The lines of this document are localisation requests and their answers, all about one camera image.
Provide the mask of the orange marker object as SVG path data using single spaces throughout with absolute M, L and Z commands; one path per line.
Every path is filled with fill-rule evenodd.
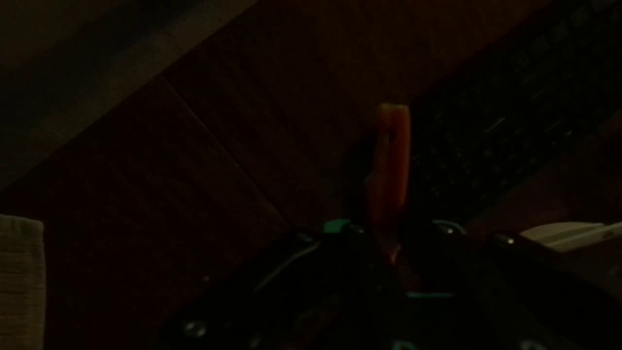
M 387 253 L 398 247 L 396 226 L 406 206 L 410 175 L 410 109 L 383 103 L 377 109 L 373 163 L 367 177 L 371 233 Z

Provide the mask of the white plastic spoon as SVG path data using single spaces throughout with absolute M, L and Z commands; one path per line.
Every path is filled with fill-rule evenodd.
M 523 237 L 556 253 L 569 253 L 622 235 L 622 222 L 554 222 L 523 232 Z

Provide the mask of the white knitted cloth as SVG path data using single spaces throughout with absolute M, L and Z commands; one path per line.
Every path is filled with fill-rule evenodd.
M 0 216 L 0 350 L 43 350 L 47 274 L 45 228 Z

